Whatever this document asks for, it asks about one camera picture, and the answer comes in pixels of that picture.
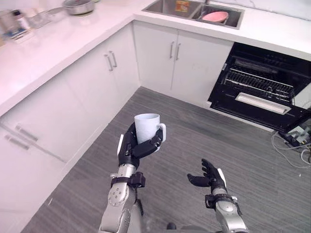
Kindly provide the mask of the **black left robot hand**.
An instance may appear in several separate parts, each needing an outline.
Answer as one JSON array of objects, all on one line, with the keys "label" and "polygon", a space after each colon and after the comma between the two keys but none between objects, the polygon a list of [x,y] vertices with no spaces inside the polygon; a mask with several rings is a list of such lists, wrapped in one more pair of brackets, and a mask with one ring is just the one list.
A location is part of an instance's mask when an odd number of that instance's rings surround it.
[{"label": "black left robot hand", "polygon": [[139,144],[136,125],[133,122],[125,134],[122,134],[119,139],[117,149],[119,166],[130,164],[138,169],[139,160],[157,151],[163,141],[163,130],[159,128],[151,139]]}]

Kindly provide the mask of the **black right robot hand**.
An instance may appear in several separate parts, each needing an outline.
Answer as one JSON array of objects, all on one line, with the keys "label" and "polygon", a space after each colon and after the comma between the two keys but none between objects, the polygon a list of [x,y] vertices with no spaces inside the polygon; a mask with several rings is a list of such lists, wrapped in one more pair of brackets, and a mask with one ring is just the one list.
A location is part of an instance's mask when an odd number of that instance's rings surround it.
[{"label": "black right robot hand", "polygon": [[226,184],[221,177],[218,169],[208,160],[202,158],[202,171],[203,176],[193,176],[187,174],[189,182],[197,187],[211,187],[213,191],[216,188],[222,188],[226,190]]}]

